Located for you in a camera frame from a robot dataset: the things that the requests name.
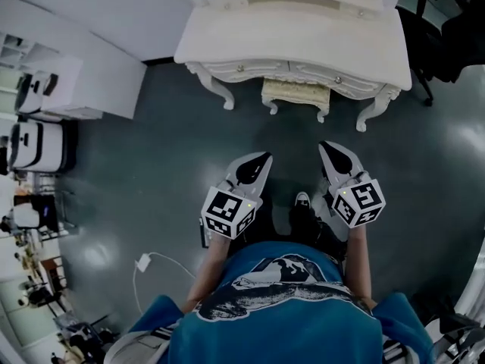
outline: shoe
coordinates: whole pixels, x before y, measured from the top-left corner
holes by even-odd
[[[304,191],[299,192],[296,195],[295,206],[306,206],[311,209],[310,197]]]

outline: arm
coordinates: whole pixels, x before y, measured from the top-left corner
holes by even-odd
[[[212,234],[211,245],[207,255],[197,274],[196,281],[190,289],[186,304],[182,308],[184,313],[191,312],[197,303],[207,298],[219,284],[229,245],[229,238],[219,234]]]
[[[376,306],[371,299],[371,267],[369,266],[365,225],[351,228],[349,231],[345,284],[369,308],[372,309]]]

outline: concrete floor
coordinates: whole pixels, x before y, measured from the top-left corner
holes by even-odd
[[[80,123],[78,164],[61,182],[80,234],[61,241],[70,298],[82,317],[110,313],[123,330],[136,320],[131,287],[142,253],[171,256],[191,271],[204,257],[199,212],[210,185],[248,152],[274,155],[268,186],[276,207],[320,179],[317,144],[354,150],[382,186],[387,207],[368,227],[374,297],[393,290],[458,295],[483,239],[485,209],[485,70],[469,67],[456,84],[430,83],[435,105],[415,84],[386,113],[355,130],[369,101],[332,93],[325,123],[316,108],[261,104],[261,80],[228,84],[233,111],[175,64],[148,69],[134,120],[106,115]],[[155,259],[137,277],[142,307],[165,293],[183,302],[191,279]]]

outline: white stool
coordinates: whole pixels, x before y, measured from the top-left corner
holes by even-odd
[[[261,98],[264,105],[271,108],[270,115],[278,112],[274,99],[294,102],[296,104],[312,104],[320,109],[317,120],[323,123],[330,110],[330,89],[318,83],[296,83],[264,79]]]

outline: table drawer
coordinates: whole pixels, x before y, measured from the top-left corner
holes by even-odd
[[[323,66],[304,62],[290,62],[289,70],[291,74],[304,77],[309,82],[321,83],[352,99],[375,97],[384,86],[384,83],[363,80]]]
[[[226,82],[239,82],[265,74],[287,73],[287,61],[273,59],[249,59],[245,61],[202,62],[214,77]]]

